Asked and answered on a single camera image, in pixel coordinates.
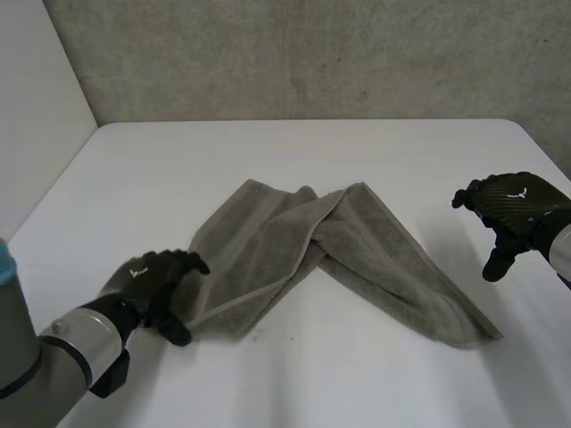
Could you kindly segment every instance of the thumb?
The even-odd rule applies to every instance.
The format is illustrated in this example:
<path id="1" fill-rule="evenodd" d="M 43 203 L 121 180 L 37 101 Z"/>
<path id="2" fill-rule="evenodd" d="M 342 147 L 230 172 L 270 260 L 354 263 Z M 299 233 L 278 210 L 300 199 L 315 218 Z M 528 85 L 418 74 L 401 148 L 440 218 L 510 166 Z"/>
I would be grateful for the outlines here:
<path id="1" fill-rule="evenodd" d="M 498 236 L 496 247 L 492 250 L 482 271 L 482 277 L 490 283 L 500 281 L 516 261 L 516 256 L 526 251 L 529 250 L 520 242 Z"/>

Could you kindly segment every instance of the gray wall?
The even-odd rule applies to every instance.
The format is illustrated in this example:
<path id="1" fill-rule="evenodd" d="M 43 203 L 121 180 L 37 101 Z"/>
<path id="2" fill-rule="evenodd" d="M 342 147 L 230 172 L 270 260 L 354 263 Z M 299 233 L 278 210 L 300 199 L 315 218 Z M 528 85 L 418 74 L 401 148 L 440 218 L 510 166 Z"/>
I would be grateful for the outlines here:
<path id="1" fill-rule="evenodd" d="M 46 6 L 100 125 L 504 118 L 571 175 L 568 0 Z"/>

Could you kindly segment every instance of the folded towel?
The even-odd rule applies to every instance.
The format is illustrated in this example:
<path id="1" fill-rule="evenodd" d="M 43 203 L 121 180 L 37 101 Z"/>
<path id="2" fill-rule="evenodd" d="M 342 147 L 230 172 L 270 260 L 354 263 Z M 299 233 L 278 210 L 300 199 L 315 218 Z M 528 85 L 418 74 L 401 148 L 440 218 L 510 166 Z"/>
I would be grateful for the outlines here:
<path id="1" fill-rule="evenodd" d="M 173 311 L 196 337 L 240 339 L 316 266 L 431 339 L 466 347 L 502 337 L 364 183 L 318 198 L 248 180 L 190 250 L 211 274 L 183 284 Z"/>

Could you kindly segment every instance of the gloved hand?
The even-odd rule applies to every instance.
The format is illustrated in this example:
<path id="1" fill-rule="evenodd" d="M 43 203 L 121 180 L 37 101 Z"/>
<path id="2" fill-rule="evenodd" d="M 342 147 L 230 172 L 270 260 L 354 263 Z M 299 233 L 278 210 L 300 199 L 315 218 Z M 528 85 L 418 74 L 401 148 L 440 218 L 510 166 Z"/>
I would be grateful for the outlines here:
<path id="1" fill-rule="evenodd" d="M 571 223 L 571 201 L 529 172 L 489 176 L 458 190 L 453 208 L 465 206 L 496 233 L 495 248 L 484 266 L 486 281 L 502 279 L 516 256 L 529 250 L 548 253 L 555 235 Z"/>
<path id="2" fill-rule="evenodd" d="M 192 337 L 182 322 L 170 313 L 170 301 L 183 276 L 194 269 L 203 275 L 210 273 L 195 252 L 147 252 L 117 269 L 100 295 L 120 295 L 135 309 L 146 328 L 154 327 L 169 342 L 184 346 L 192 341 Z"/>

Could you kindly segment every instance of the white table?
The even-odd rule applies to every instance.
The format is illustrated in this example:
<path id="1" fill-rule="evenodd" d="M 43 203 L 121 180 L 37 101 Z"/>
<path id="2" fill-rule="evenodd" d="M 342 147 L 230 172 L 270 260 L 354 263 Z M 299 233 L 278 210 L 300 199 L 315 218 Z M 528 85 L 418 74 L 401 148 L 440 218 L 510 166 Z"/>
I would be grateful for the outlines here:
<path id="1" fill-rule="evenodd" d="M 571 292 L 537 253 L 498 284 L 493 234 L 453 210 L 473 178 L 571 183 L 504 120 L 309 120 L 100 128 L 11 240 L 36 328 L 91 300 L 129 257 L 186 248 L 245 179 L 324 194 L 365 181 L 505 339 L 455 350 L 316 270 L 239 344 L 137 332 L 128 384 L 73 427 L 550 427 L 571 424 Z"/>

